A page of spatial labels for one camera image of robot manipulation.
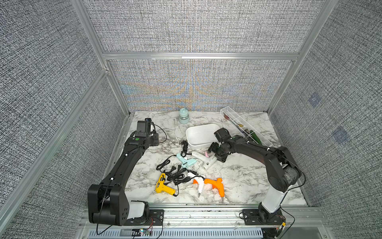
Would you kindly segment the white pink glue gun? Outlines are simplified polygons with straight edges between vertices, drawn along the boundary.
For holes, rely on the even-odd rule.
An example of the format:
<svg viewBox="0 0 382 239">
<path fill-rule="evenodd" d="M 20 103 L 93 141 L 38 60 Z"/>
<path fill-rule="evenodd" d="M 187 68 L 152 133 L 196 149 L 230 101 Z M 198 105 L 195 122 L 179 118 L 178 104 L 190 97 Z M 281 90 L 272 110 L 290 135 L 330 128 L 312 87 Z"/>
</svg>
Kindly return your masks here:
<svg viewBox="0 0 382 239">
<path fill-rule="evenodd" d="M 192 152 L 192 156 L 203 162 L 204 170 L 209 170 L 217 161 L 217 157 L 215 155 L 213 155 L 212 157 L 206 157 L 205 155 L 202 155 L 196 151 Z"/>
</svg>

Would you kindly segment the white storage box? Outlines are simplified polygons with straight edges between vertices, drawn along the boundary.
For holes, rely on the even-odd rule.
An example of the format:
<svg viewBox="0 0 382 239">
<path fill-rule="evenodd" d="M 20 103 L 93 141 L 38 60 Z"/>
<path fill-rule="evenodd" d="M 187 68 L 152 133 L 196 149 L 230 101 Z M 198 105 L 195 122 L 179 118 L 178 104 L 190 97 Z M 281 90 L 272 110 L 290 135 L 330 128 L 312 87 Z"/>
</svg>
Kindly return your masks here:
<svg viewBox="0 0 382 239">
<path fill-rule="evenodd" d="M 214 123 L 189 127 L 186 130 L 186 138 L 190 148 L 199 150 L 218 142 L 214 133 L 219 129 Z"/>
</svg>

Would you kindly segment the mint green glue gun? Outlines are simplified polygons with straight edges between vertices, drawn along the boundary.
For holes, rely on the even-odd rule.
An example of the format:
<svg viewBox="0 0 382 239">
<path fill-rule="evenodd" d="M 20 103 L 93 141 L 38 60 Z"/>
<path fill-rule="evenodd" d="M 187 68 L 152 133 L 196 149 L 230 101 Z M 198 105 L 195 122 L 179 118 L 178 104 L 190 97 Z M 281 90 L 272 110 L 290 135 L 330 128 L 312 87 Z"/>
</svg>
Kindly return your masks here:
<svg viewBox="0 0 382 239">
<path fill-rule="evenodd" d="M 182 168 L 188 168 L 197 163 L 197 160 L 195 158 L 186 159 L 180 153 L 178 153 L 176 157 L 181 162 Z"/>
</svg>

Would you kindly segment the yellow glue gun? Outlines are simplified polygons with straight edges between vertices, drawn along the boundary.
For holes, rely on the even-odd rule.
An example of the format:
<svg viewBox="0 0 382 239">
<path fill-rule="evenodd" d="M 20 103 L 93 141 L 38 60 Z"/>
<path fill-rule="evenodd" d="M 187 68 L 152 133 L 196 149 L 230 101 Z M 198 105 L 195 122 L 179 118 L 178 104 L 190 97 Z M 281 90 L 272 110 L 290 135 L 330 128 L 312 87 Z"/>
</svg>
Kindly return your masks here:
<svg viewBox="0 0 382 239">
<path fill-rule="evenodd" d="M 165 192 L 169 195 L 172 195 L 174 197 L 176 197 L 176 190 L 165 185 L 165 181 L 166 181 L 166 174 L 165 173 L 162 173 L 156 183 L 156 186 L 155 186 L 155 192 L 156 193 L 162 193 L 162 192 Z"/>
</svg>

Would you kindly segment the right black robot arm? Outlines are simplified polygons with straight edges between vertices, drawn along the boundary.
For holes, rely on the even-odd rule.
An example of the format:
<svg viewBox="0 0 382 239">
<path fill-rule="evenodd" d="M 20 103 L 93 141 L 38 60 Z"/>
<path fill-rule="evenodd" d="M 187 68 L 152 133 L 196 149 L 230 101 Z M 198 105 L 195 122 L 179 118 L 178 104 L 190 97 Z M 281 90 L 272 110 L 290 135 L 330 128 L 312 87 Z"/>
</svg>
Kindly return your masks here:
<svg viewBox="0 0 382 239">
<path fill-rule="evenodd" d="M 218 141 L 215 155 L 226 159 L 230 154 L 243 154 L 266 168 L 269 189 L 258 206 L 255 220 L 260 224 L 268 224 L 281 216 L 281 204 L 292 186 L 303 175 L 290 151 L 286 147 L 268 147 L 261 145 L 249 136 L 231 136 L 225 128 L 214 132 Z"/>
</svg>

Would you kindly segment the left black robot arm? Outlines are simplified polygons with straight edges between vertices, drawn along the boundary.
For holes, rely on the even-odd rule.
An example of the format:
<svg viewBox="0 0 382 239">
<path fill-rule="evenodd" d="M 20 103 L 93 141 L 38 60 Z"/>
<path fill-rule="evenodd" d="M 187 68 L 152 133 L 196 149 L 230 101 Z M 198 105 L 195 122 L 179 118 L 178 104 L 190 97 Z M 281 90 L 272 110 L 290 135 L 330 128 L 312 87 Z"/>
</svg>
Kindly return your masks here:
<svg viewBox="0 0 382 239">
<path fill-rule="evenodd" d="M 124 226 L 128 220 L 148 217 L 148 203 L 130 201 L 125 194 L 127 181 L 139 159 L 159 136 L 150 118 L 137 122 L 136 131 L 124 144 L 120 158 L 99 184 L 88 189 L 89 221 L 93 224 Z"/>
</svg>

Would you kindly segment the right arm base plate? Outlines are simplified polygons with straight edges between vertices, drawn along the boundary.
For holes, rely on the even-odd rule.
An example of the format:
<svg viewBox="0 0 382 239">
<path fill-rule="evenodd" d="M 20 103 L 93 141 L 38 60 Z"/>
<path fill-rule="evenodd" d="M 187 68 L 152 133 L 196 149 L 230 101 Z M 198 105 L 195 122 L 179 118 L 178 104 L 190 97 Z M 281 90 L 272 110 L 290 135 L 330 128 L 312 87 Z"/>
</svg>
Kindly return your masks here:
<svg viewBox="0 0 382 239">
<path fill-rule="evenodd" d="M 243 209 L 242 217 L 247 226 L 281 226 L 285 222 L 285 217 L 281 211 L 269 214 L 267 211 L 258 209 Z"/>
</svg>

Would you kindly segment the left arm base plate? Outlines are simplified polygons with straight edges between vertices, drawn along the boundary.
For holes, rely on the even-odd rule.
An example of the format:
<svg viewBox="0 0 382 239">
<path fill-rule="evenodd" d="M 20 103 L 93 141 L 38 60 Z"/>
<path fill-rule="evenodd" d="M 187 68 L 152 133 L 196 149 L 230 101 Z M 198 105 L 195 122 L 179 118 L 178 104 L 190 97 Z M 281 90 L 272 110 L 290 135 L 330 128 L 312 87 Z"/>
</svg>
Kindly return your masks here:
<svg viewBox="0 0 382 239">
<path fill-rule="evenodd" d="M 165 211 L 163 209 L 150 209 L 148 213 L 144 213 L 142 217 L 128 219 L 124 226 L 161 226 L 164 219 Z"/>
</svg>

